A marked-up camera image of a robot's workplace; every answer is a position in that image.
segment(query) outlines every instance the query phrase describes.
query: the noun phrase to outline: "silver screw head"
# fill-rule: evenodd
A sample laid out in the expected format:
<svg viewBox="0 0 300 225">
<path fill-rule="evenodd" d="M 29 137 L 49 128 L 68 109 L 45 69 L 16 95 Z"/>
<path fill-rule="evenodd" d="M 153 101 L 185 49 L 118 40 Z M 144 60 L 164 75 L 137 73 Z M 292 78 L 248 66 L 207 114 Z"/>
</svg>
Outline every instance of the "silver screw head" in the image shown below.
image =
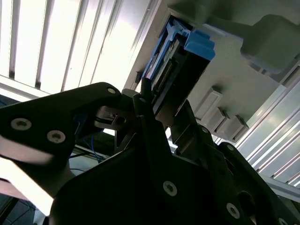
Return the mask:
<svg viewBox="0 0 300 225">
<path fill-rule="evenodd" d="M 233 146 L 231 146 L 231 145 L 227 145 L 227 148 L 228 148 L 230 151 L 233 151 L 233 150 L 234 150 Z"/>
<path fill-rule="evenodd" d="M 10 122 L 10 125 L 15 130 L 24 131 L 28 130 L 32 126 L 32 123 L 25 118 L 16 118 Z"/>
<path fill-rule="evenodd" d="M 51 130 L 47 133 L 47 139 L 52 143 L 60 144 L 65 141 L 66 136 L 60 130 Z"/>
<path fill-rule="evenodd" d="M 112 88 L 108 88 L 107 90 L 108 90 L 109 93 L 112 93 L 112 94 L 116 93 L 116 91 L 114 89 L 112 89 Z"/>
<path fill-rule="evenodd" d="M 177 188 L 175 186 L 175 184 L 173 184 L 172 182 L 166 180 L 164 183 L 163 183 L 163 188 L 164 188 L 164 191 L 169 195 L 169 196 L 176 196 L 177 195 Z"/>
<path fill-rule="evenodd" d="M 227 211 L 230 213 L 230 215 L 235 218 L 239 219 L 240 218 L 240 212 L 239 210 L 233 205 L 232 203 L 227 203 L 226 205 Z"/>
<path fill-rule="evenodd" d="M 287 225 L 287 222 L 282 218 L 278 218 L 278 222 L 280 225 Z"/>
<path fill-rule="evenodd" d="M 203 132 L 208 133 L 208 130 L 205 127 L 203 127 L 202 130 Z"/>
</svg>

